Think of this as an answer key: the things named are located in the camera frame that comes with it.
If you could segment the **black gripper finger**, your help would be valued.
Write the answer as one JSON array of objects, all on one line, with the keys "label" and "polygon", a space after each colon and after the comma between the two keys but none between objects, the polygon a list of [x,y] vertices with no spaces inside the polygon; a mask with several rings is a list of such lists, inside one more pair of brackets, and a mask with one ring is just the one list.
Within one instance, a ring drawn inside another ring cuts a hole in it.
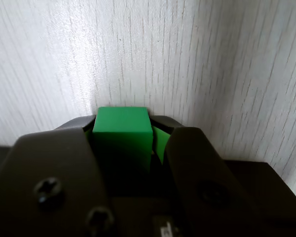
[{"label": "black gripper finger", "polygon": [[170,134],[163,167],[185,237],[269,235],[253,199],[201,129],[166,116],[152,116],[150,121]]},{"label": "black gripper finger", "polygon": [[94,116],[20,137],[0,170],[0,237],[111,237],[114,216],[87,131]]}]

